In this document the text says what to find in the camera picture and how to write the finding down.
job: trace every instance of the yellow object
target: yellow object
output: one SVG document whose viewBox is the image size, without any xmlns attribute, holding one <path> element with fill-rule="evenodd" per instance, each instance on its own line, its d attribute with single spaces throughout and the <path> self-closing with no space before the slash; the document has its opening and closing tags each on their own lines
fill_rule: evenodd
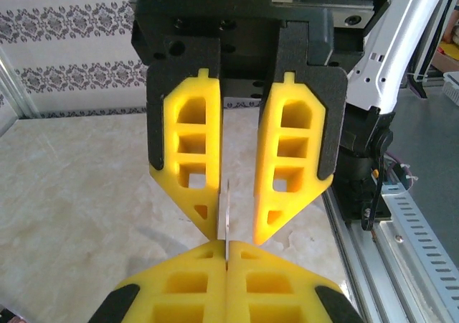
<svg viewBox="0 0 459 323">
<path fill-rule="evenodd" d="M 222 161 L 219 80 L 207 69 L 164 98 L 164 168 L 151 176 L 201 232 L 217 238 Z M 203 187 L 193 187 L 193 181 Z"/>
<path fill-rule="evenodd" d="M 224 241 L 201 245 L 119 284 L 140 286 L 122 323 L 222 322 L 226 278 Z"/>
<path fill-rule="evenodd" d="M 317 177 L 326 109 L 286 72 L 273 83 L 258 129 L 253 239 L 262 244 L 333 179 Z"/>
<path fill-rule="evenodd" d="M 454 43 L 441 42 L 440 48 L 443 49 L 443 52 L 449 57 L 452 57 L 454 60 L 459 61 L 459 47 Z"/>
<path fill-rule="evenodd" d="M 113 295 L 129 286 L 138 290 Z M 344 303 L 324 303 L 318 286 Z M 332 323 L 326 304 L 350 317 L 332 281 L 243 242 L 229 243 L 226 264 L 224 241 L 213 240 L 121 282 L 90 322 Z"/>
<path fill-rule="evenodd" d="M 229 242 L 227 323 L 332 323 L 317 286 L 341 293 L 334 282 L 300 266 Z"/>
</svg>

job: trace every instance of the white basket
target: white basket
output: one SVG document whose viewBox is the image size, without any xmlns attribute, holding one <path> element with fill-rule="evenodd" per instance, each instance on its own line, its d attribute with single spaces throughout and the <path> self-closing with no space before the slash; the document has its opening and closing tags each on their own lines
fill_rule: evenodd
<svg viewBox="0 0 459 323">
<path fill-rule="evenodd" d="M 443 77 L 445 78 L 443 93 L 459 106 L 459 72 L 447 72 Z"/>
</svg>

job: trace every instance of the marble countertop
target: marble countertop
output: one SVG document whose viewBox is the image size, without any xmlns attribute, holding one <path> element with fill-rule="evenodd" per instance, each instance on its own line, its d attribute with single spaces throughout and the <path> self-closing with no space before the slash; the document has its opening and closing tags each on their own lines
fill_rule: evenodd
<svg viewBox="0 0 459 323">
<path fill-rule="evenodd" d="M 224 112 L 230 239 L 252 240 L 257 109 Z M 17 121 L 0 138 L 0 304 L 87 322 L 127 276 L 206 242 L 148 174 L 146 116 Z M 262 246 L 345 286 L 321 198 Z"/>
</svg>

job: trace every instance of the gray floor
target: gray floor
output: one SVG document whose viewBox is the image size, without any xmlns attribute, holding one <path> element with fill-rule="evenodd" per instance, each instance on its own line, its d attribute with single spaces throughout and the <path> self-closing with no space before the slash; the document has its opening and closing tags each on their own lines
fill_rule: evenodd
<svg viewBox="0 0 459 323">
<path fill-rule="evenodd" d="M 389 148 L 419 180 L 410 194 L 456 266 L 459 266 L 459 106 L 431 88 L 421 100 L 399 94 Z"/>
</svg>

